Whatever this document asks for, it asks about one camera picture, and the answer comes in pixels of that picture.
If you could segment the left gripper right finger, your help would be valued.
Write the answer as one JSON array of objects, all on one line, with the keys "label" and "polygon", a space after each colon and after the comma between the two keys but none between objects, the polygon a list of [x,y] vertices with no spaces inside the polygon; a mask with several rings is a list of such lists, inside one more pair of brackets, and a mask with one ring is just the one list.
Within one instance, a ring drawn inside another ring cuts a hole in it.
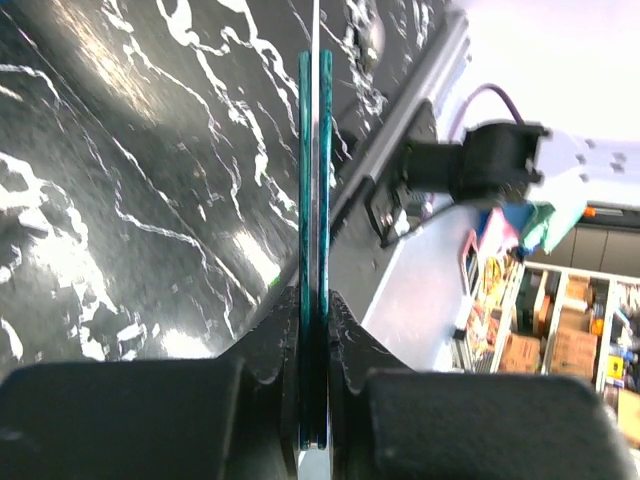
[{"label": "left gripper right finger", "polygon": [[571,377],[417,372],[331,296],[336,479],[631,479],[601,398]]}]

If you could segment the knife with green handle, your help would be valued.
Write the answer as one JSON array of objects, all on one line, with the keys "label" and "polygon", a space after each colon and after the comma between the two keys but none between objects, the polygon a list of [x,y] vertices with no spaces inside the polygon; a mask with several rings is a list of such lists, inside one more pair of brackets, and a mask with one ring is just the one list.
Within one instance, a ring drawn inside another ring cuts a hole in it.
[{"label": "knife with green handle", "polygon": [[332,55],[320,48],[320,3],[299,55],[298,407],[302,454],[327,447]]}]

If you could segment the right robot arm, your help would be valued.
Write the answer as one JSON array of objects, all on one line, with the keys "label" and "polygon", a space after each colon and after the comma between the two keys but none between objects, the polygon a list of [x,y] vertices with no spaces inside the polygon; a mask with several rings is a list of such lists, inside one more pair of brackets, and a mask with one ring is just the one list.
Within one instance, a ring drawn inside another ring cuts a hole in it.
[{"label": "right robot arm", "polygon": [[639,206],[639,145],[581,138],[535,123],[486,123],[460,142],[407,145],[399,179],[457,203]]}]

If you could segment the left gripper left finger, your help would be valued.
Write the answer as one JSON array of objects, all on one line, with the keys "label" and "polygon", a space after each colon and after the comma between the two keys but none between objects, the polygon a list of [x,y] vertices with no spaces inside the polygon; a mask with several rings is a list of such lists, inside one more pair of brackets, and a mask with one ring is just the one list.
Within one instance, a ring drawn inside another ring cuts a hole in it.
[{"label": "left gripper left finger", "polygon": [[293,479],[298,292],[216,358],[65,362],[1,385],[5,479]]}]

